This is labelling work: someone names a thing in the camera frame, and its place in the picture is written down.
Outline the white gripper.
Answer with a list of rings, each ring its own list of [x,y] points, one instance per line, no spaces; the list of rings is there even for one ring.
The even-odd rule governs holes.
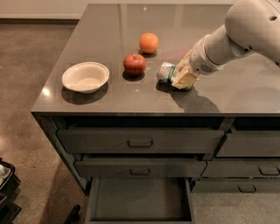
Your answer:
[[[178,73],[171,79],[171,85],[177,89],[190,88],[199,77],[189,73],[192,70],[196,74],[209,75],[220,71],[223,66],[214,64],[208,57],[205,50],[207,36],[199,40],[191,51],[177,64]]]

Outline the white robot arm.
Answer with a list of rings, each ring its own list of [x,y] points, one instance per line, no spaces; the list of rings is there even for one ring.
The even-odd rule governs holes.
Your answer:
[[[279,0],[237,0],[224,25],[200,39],[177,64],[171,84],[189,88],[201,74],[220,71],[229,61],[251,53],[280,64]]]

